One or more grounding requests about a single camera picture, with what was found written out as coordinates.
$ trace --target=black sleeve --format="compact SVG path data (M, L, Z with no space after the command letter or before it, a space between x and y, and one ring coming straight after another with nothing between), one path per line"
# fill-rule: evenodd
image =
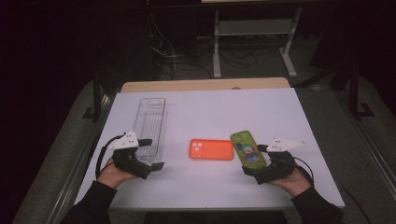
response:
M332 203L328 203L313 188L292 198L304 224L339 224L342 221L343 211Z
M61 223L110 223L108 208L116 193L116 189L93 181L84 198L70 209Z

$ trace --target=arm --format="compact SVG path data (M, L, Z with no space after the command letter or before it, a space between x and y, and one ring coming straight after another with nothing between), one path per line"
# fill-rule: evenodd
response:
M271 184L284 189L292 198L304 224L343 223L343 211L323 199L303 173L294 169L286 178L272 181Z
M107 161L106 168L92 182L84 198L70 209L61 223L110 223L107 210L117 193L116 188L124 181L135 178L116 168L112 162L111 158Z

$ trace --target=cartoon character print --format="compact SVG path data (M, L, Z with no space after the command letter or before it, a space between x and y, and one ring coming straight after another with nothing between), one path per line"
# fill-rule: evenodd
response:
M248 163L253 163L255 161L259 161L259 154L254 151L254 146L251 146L249 144L238 144L238 149L243 150L245 152L244 160L247 161Z

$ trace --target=clear plastic packaging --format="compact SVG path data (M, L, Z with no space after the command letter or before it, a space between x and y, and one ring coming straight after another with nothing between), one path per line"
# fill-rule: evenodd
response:
M137 139L152 139L151 146L140 147L136 151L137 159L148 165L162 161L166 124L165 103L164 98L142 99L134 121Z

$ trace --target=white tabletop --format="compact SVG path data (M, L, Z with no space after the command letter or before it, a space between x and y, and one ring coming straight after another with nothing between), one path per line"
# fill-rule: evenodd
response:
M236 153L231 161L197 161L189 157L192 138L230 139L232 133L244 130L250 131L258 144L269 144L274 137L304 140L306 146L290 153L310 165L316 189L326 200L345 206L292 88L119 93L76 203L95 179L101 147L112 137L132 130L143 98L166 98L165 166L146 180L134 179L119 186L112 208L275 210L293 207L284 190L258 185L253 177L244 175ZM108 150L102 167L111 155L112 151Z

